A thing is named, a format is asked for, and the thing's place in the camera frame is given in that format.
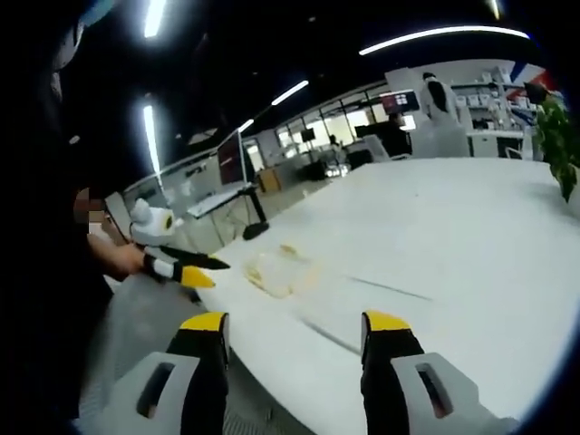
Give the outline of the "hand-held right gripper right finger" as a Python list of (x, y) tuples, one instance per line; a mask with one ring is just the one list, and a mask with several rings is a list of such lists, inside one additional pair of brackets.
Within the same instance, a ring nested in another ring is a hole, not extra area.
[(361, 393), (369, 434), (514, 434), (479, 400), (479, 388), (438, 353), (426, 353), (408, 323), (362, 313)]

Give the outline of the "person's left hand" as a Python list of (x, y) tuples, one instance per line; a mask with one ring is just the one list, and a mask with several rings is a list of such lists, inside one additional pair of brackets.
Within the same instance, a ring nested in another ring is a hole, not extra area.
[(87, 240), (104, 274), (116, 281), (137, 275), (144, 267), (145, 253), (133, 244), (116, 246), (92, 234), (87, 236)]

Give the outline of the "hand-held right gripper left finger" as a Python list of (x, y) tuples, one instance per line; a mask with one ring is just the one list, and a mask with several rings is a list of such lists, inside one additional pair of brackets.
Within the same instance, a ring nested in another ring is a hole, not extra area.
[(165, 352), (142, 358), (112, 387), (103, 434), (221, 434), (229, 361), (229, 314), (183, 322)]

